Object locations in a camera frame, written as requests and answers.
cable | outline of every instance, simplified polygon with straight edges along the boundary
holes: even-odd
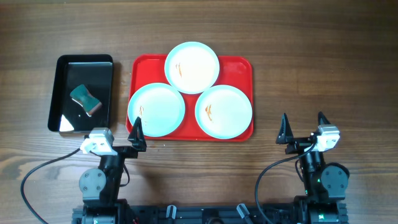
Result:
[[[121,184],[120,187],[125,187],[125,186],[127,186],[127,184],[130,183],[130,174],[129,174],[129,171],[127,170],[127,167],[125,164],[123,164],[123,169],[124,169],[124,171],[126,171],[126,174],[127,174],[127,183]]]
[[[36,218],[39,219],[44,224],[49,224],[49,223],[47,223],[42,217],[40,217],[40,215],[32,208],[32,206],[30,205],[29,201],[26,199],[25,191],[24,191],[25,182],[26,182],[27,178],[31,174],[33,174],[35,171],[37,171],[38,169],[42,168],[43,166],[47,166],[47,165],[49,165],[49,164],[51,164],[53,162],[57,162],[57,161],[61,161],[62,159],[66,159],[66,158],[76,154],[78,151],[80,151],[80,148],[76,149],[75,151],[73,151],[73,152],[71,152],[69,154],[67,154],[66,156],[62,156],[62,157],[59,157],[58,159],[53,159],[51,161],[45,162],[45,163],[43,163],[41,165],[38,165],[37,167],[35,167],[31,171],[29,171],[26,174],[26,176],[23,178],[22,182],[21,182],[21,196],[22,196],[22,199],[24,199],[24,202],[25,202],[27,208],[29,208],[29,210],[33,213],[33,215],[35,215]]]
[[[299,168],[297,167],[297,164],[299,163],[299,160],[300,160],[300,159],[297,159],[297,160],[296,160],[296,163],[294,164],[294,167],[296,168],[297,175],[298,175],[298,177],[300,178],[301,182],[304,183],[304,179],[303,179],[303,177],[301,176],[301,173],[300,173],[300,171],[299,171]]]
[[[277,162],[275,162],[275,163],[273,163],[273,164],[267,166],[267,168],[265,168],[265,169],[260,173],[259,178],[257,179],[257,182],[256,182],[256,186],[255,186],[255,188],[254,188],[254,199],[256,200],[257,208],[259,209],[259,211],[260,211],[262,217],[267,221],[268,224],[273,224],[273,223],[267,218],[266,214],[264,214],[264,212],[262,211],[262,208],[261,208],[260,203],[259,203],[259,197],[258,197],[258,189],[259,189],[259,184],[260,184],[261,177],[262,177],[269,169],[273,168],[274,166],[276,166],[276,165],[278,165],[278,164],[281,164],[281,163],[287,162],[287,161],[291,161],[291,160],[294,160],[294,159],[300,159],[301,157],[303,157],[303,156],[307,155],[308,153],[310,153],[314,147],[315,147],[315,143],[312,144],[312,146],[310,147],[310,149],[309,149],[307,152],[304,152],[303,154],[298,155],[298,156],[293,156],[293,157],[289,157],[289,158],[286,158],[286,159],[279,160],[279,161],[277,161]]]

sponge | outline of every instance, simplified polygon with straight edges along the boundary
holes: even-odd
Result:
[[[90,94],[84,84],[81,84],[72,90],[72,92],[70,92],[70,97],[72,97],[76,103],[83,107],[88,116],[93,115],[93,113],[102,106],[102,103]]]

wooden tabletop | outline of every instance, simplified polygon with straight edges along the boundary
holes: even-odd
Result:
[[[22,178],[83,142],[81,135],[47,129],[59,56],[113,57],[111,129],[115,145],[126,145],[134,59],[167,54],[186,41],[251,62],[254,133],[241,143],[148,141],[147,152],[126,161],[132,181],[119,198],[131,205],[254,205],[261,170],[287,157],[275,144],[281,115],[288,114],[296,136],[308,136],[323,111],[341,131],[325,160],[351,172],[345,200],[350,223],[397,221],[393,1],[40,2],[53,4],[0,5],[1,223],[38,223],[22,201]],[[48,222],[70,223],[72,209],[83,204],[78,180],[98,162],[79,152],[37,171],[25,185],[27,198]],[[291,202],[303,194],[293,162],[272,169],[259,189],[262,202]]]

round plate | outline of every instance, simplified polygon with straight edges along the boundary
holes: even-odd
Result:
[[[161,137],[170,134],[185,114],[185,103],[175,88],[164,83],[143,86],[133,94],[127,109],[129,121],[134,124],[139,116],[146,136]]]
[[[167,81],[178,91],[197,94],[216,82],[220,63],[214,51],[205,44],[186,42],[168,54],[164,72]]]
[[[251,122],[252,112],[247,96],[228,85],[211,87],[199,96],[195,106],[200,128],[218,139],[231,139],[242,134]]]

black cable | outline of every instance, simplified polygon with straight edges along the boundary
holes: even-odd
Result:
[[[127,186],[127,184],[130,183],[130,174],[129,174],[129,171],[127,170],[127,167],[125,164],[123,164],[123,169],[124,169],[124,171],[126,171],[126,174],[127,174],[127,183],[121,184],[120,187],[125,187],[125,186]]]
[[[60,160],[62,160],[62,159],[66,159],[66,158],[68,158],[68,157],[70,157],[70,156],[76,154],[78,151],[80,151],[80,148],[79,148],[79,149],[76,149],[75,151],[73,151],[73,152],[71,152],[71,153],[69,153],[69,154],[67,154],[66,156],[62,156],[62,157],[59,157],[58,159],[53,159],[53,160],[51,160],[51,161],[45,162],[45,163],[43,163],[43,164],[41,164],[41,165],[38,165],[37,167],[35,167],[35,168],[33,168],[31,171],[29,171],[29,172],[26,174],[26,176],[23,178],[22,182],[21,182],[21,195],[22,195],[22,199],[24,199],[24,202],[25,202],[27,208],[29,208],[29,210],[33,213],[33,215],[35,215],[36,218],[39,219],[39,220],[40,220],[42,223],[44,223],[44,224],[49,224],[49,223],[47,223],[46,221],[44,221],[44,219],[43,219],[42,217],[40,217],[40,215],[32,208],[32,206],[30,205],[29,201],[26,199],[25,190],[24,190],[25,182],[26,182],[27,178],[28,178],[31,174],[33,174],[35,171],[37,171],[38,169],[42,168],[43,166],[47,166],[47,165],[49,165],[49,164],[51,164],[51,163],[53,163],[53,162],[57,162],[57,161],[60,161]]]
[[[304,179],[303,179],[303,177],[301,176],[301,173],[300,173],[300,171],[299,171],[299,168],[297,167],[297,164],[299,163],[299,160],[300,160],[300,159],[297,159],[297,160],[296,160],[296,163],[294,164],[294,167],[296,167],[296,172],[297,172],[297,175],[298,175],[298,177],[300,178],[301,182],[304,183]]]
[[[298,155],[298,156],[293,156],[293,157],[289,157],[289,158],[286,158],[286,159],[279,160],[279,161],[277,161],[277,162],[275,162],[275,163],[273,163],[273,164],[267,166],[267,168],[265,168],[265,169],[260,173],[259,178],[257,179],[257,182],[256,182],[256,186],[255,186],[255,188],[254,188],[254,199],[256,200],[257,208],[259,209],[259,211],[260,211],[262,217],[267,221],[268,224],[273,224],[273,223],[267,218],[266,214],[264,214],[264,212],[262,211],[262,208],[261,208],[260,203],[259,203],[259,197],[258,197],[258,189],[259,189],[259,184],[260,184],[261,177],[262,177],[269,169],[273,168],[274,166],[276,166],[276,165],[278,165],[278,164],[281,164],[281,163],[287,162],[287,161],[291,161],[291,160],[294,160],[294,159],[300,159],[301,157],[303,157],[303,156],[307,155],[308,153],[310,153],[314,147],[315,147],[315,143],[312,144],[312,146],[310,147],[310,149],[309,149],[307,152],[304,152],[303,154]]]

